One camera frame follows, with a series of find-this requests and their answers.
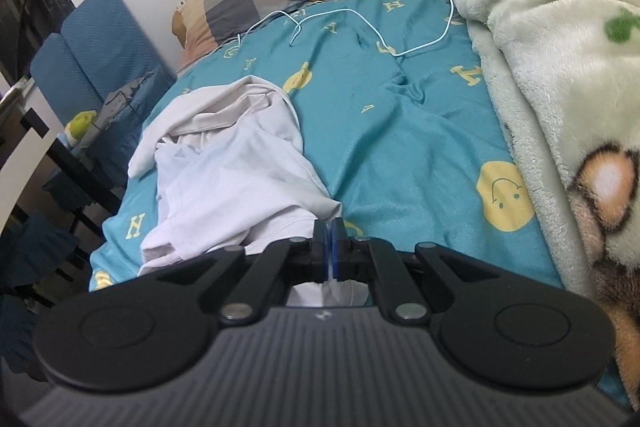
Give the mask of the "green cartoon fleece blanket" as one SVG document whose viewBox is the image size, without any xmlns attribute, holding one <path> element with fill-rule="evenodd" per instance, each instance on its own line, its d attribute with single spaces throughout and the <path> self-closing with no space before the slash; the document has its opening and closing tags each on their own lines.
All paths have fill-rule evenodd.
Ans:
<svg viewBox="0 0 640 427">
<path fill-rule="evenodd" d="M 639 401 L 639 0 L 451 0 L 564 286 Z"/>
</svg>

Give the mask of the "black and white table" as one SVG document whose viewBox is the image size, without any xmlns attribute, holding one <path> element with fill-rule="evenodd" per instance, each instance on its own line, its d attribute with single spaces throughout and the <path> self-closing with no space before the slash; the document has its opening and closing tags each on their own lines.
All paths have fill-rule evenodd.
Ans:
<svg viewBox="0 0 640 427">
<path fill-rule="evenodd" d="M 40 90 L 29 81 L 23 103 L 17 103 L 1 128 L 1 135 L 6 138 L 6 145 L 1 147 L 1 156 L 8 158 L 1 168 L 1 214 L 9 217 L 9 211 L 17 205 L 28 215 L 34 211 L 40 212 L 52 225 L 68 230 L 74 216 L 58 207 L 52 196 L 42 188 L 55 169 L 54 162 L 47 156 L 47 147 L 38 133 L 26 131 L 20 124 L 22 110 L 30 108 L 49 127 L 48 144 L 63 131 L 61 121 Z"/>
</svg>

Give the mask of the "yellow green plush toy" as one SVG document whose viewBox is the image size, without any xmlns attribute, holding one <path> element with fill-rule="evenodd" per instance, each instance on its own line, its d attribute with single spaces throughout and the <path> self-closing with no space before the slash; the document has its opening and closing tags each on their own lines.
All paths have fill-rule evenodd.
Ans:
<svg viewBox="0 0 640 427">
<path fill-rule="evenodd" d="M 96 117 L 98 117 L 96 110 L 85 110 L 85 112 L 78 113 L 65 126 L 64 135 L 67 142 L 74 146 L 84 139 Z"/>
</svg>

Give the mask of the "teal patterned bed sheet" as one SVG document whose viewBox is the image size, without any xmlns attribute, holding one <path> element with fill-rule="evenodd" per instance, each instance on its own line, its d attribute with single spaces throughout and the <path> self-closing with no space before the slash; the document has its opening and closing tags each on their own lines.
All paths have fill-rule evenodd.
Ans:
<svg viewBox="0 0 640 427">
<path fill-rule="evenodd" d="M 403 251 L 432 241 L 561 282 L 480 58 L 445 0 L 338 0 L 273 14 L 188 67 L 146 118 L 139 143 L 177 96 L 245 76 L 290 98 L 304 155 L 350 234 Z M 128 182 L 92 254 L 91 289 L 141 275 L 142 239 L 157 224 L 156 180 L 149 171 Z"/>
</svg>

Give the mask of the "grey cloth on chair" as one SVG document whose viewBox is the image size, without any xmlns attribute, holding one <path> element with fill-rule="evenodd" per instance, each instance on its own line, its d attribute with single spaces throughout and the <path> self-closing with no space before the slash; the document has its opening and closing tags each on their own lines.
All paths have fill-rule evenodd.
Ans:
<svg viewBox="0 0 640 427">
<path fill-rule="evenodd" d="M 88 150 L 94 143 L 109 147 L 122 142 L 140 124 L 136 96 L 152 77 L 153 72 L 147 72 L 109 93 L 98 115 L 92 118 L 79 147 Z"/>
</svg>

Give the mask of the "white garment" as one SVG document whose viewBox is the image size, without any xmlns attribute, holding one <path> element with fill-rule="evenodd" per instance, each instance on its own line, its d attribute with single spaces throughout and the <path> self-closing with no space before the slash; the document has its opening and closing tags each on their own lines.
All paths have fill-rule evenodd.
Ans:
<svg viewBox="0 0 640 427">
<path fill-rule="evenodd" d="M 129 161 L 130 179 L 149 171 L 158 217 L 142 239 L 142 275 L 229 246 L 257 255 L 342 214 L 304 155 L 290 98 L 255 76 L 174 98 Z"/>
</svg>

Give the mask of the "blue folding sofa chair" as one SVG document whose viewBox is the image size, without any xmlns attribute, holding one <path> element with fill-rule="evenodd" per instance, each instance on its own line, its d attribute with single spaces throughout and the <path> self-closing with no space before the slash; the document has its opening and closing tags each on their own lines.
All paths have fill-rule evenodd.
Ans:
<svg viewBox="0 0 640 427">
<path fill-rule="evenodd" d="M 153 77 L 136 96 L 140 124 L 115 146 L 94 143 L 87 150 L 117 186 L 127 183 L 142 124 L 176 81 L 125 2 L 81 2 L 61 29 L 44 40 L 30 64 L 37 88 L 63 124 L 85 110 L 100 110 L 109 93 L 147 72 Z"/>
</svg>

